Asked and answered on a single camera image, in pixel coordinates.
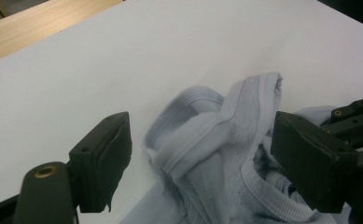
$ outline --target light blue garment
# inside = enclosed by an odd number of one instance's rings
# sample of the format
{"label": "light blue garment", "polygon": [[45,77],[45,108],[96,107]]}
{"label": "light blue garment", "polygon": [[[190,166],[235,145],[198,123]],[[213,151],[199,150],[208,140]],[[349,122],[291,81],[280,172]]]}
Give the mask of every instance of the light blue garment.
{"label": "light blue garment", "polygon": [[[336,216],[311,210],[277,172],[280,86],[270,73],[237,82],[225,98],[205,87],[176,97],[143,144],[159,181],[122,223],[346,223],[347,207]],[[316,124],[330,107],[318,110],[306,113]]]}

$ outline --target black metal bracket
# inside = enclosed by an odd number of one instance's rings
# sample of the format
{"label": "black metal bracket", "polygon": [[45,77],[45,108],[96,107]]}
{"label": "black metal bracket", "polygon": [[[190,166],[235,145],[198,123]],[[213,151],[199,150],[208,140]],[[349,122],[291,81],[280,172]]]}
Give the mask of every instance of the black metal bracket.
{"label": "black metal bracket", "polygon": [[129,114],[103,119],[70,151],[67,164],[49,162],[27,173],[20,195],[0,203],[0,223],[75,224],[77,206],[82,213],[111,209],[131,155]]}
{"label": "black metal bracket", "polygon": [[277,112],[271,153],[305,202],[324,213],[353,207],[363,220],[363,100],[332,111],[322,127]]}

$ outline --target wooden table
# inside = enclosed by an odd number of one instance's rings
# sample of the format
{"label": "wooden table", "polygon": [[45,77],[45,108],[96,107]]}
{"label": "wooden table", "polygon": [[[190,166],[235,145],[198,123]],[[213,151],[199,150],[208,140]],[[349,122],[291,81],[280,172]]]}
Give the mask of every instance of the wooden table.
{"label": "wooden table", "polygon": [[50,0],[0,20],[0,59],[122,0]]}

